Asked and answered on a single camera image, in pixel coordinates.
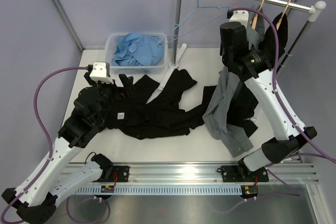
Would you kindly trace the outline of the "light blue shirt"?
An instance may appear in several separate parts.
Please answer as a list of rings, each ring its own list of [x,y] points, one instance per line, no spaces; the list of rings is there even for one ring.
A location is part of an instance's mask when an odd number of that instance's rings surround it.
[[[156,66],[164,55],[160,40],[142,33],[129,33],[115,39],[112,65],[121,67]]]

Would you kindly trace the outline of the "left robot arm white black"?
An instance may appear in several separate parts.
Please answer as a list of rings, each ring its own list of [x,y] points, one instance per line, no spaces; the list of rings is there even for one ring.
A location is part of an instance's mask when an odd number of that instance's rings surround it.
[[[103,83],[89,80],[90,87],[82,89],[74,101],[74,110],[64,122],[45,156],[34,172],[16,188],[7,188],[2,198],[16,209],[20,223],[45,223],[56,208],[71,194],[90,182],[117,179],[113,162],[96,154],[79,171],[60,180],[66,166],[106,126],[108,112],[117,102],[133,93],[133,78],[119,75],[123,86],[114,81]]]

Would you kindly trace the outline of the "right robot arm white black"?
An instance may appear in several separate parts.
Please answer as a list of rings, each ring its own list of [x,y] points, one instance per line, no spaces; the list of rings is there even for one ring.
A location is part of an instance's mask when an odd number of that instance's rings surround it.
[[[307,127],[288,104],[276,86],[274,71],[261,50],[250,50],[246,28],[240,22],[220,26],[220,55],[228,70],[237,75],[252,92],[272,127],[274,137],[238,162],[242,180],[254,180],[267,165],[278,164],[317,136],[313,126]]]

